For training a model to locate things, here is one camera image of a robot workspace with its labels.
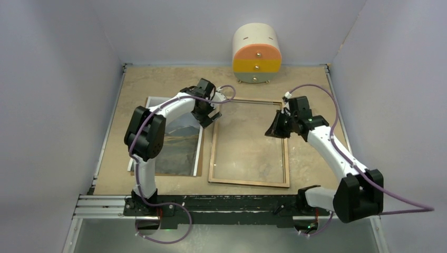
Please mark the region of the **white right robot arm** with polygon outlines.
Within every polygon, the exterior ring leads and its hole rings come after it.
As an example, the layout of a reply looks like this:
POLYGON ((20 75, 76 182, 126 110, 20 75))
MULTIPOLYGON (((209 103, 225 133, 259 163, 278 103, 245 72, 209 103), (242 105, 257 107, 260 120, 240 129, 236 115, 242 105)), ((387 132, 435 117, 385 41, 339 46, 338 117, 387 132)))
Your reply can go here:
POLYGON ((309 143, 329 165, 338 180, 336 190, 314 185, 298 190, 296 208, 307 215, 323 208, 338 216, 343 223, 379 215, 383 211, 384 193, 377 189, 384 184, 383 175, 358 162, 346 150, 329 123, 321 115, 313 115, 306 96, 286 93, 285 106, 278 110, 265 136, 290 138, 292 133, 309 143))

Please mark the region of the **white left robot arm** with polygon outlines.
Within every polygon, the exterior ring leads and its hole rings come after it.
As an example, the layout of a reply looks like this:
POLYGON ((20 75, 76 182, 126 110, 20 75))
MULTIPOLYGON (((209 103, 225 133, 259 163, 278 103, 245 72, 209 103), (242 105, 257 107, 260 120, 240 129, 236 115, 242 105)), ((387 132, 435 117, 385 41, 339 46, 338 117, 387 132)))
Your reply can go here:
POLYGON ((221 117, 221 113, 215 112, 217 105, 230 101, 222 93, 224 88, 200 79, 197 85, 181 89, 159 105, 135 108, 124 144, 134 164, 135 186, 131 198, 143 215, 152 215, 161 205, 157 202, 155 160, 163 148, 166 126, 190 113, 202 128, 207 128, 221 117))

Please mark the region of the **landscape photo print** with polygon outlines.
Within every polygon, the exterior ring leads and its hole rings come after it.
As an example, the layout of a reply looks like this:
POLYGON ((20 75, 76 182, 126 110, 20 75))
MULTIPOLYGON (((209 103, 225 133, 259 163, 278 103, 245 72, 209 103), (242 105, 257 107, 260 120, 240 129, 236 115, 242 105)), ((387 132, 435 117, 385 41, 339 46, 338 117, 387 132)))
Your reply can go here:
POLYGON ((177 97, 150 97, 138 106, 124 137, 132 156, 154 162, 158 176, 196 176, 203 127, 194 107, 194 99, 177 97))

